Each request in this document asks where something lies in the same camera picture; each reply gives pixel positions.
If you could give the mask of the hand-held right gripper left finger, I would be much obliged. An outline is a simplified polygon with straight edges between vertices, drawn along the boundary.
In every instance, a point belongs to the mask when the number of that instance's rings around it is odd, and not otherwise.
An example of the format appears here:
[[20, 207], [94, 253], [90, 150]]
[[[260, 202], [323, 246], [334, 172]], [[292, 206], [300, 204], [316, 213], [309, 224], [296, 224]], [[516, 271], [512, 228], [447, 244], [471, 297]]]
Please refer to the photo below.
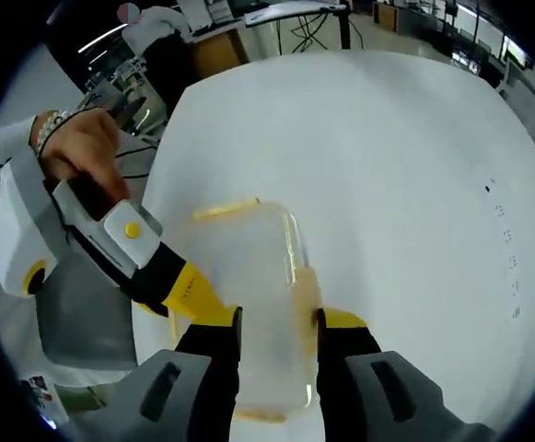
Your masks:
[[239, 389], [242, 309], [196, 318], [173, 350], [122, 379], [82, 419], [85, 441], [227, 441]]

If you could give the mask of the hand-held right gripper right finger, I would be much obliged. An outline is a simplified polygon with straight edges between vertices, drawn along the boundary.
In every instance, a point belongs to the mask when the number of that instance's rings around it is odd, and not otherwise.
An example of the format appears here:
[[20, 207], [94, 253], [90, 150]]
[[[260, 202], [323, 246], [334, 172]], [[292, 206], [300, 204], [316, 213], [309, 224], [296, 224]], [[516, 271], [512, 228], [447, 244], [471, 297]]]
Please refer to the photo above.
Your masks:
[[317, 393], [328, 441], [493, 441], [487, 425], [450, 411], [442, 389], [384, 351], [353, 313], [319, 308]]

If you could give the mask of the person's left hand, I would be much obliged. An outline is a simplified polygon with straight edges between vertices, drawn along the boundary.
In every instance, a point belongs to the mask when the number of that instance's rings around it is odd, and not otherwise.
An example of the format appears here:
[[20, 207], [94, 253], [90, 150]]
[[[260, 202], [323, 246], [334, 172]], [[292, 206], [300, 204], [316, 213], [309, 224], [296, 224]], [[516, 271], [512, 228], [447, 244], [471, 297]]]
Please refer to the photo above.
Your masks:
[[116, 169], [119, 128], [102, 108], [84, 110], [53, 132], [41, 151], [39, 162], [47, 177], [69, 180], [89, 176], [113, 203], [130, 196]]

